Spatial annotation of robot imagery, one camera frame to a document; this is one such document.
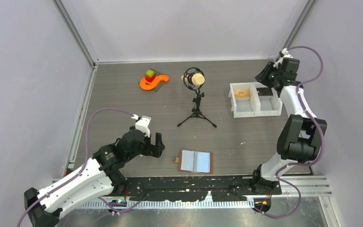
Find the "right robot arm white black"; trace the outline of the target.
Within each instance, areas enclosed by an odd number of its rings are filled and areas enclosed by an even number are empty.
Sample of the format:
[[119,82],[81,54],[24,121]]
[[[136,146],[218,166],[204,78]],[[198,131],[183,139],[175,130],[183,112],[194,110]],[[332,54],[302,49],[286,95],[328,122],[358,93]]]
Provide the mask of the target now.
[[251,189],[268,194],[279,178],[294,166],[308,166],[320,157],[327,122],[317,118],[305,100],[303,86],[296,80],[300,61],[282,57],[269,62],[255,79],[274,89],[285,106],[288,119],[277,140],[275,155],[253,171]]

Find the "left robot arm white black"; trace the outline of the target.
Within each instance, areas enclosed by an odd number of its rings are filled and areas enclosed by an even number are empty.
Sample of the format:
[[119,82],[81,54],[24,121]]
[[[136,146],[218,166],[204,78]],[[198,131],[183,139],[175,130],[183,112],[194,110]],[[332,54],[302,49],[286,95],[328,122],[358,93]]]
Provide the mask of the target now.
[[54,227],[60,219],[85,202],[108,194],[122,195],[127,180],[120,169],[143,155],[159,158],[165,149],[162,134],[151,137],[131,126],[114,143],[104,145],[84,165],[43,189],[24,193],[26,213],[34,227]]

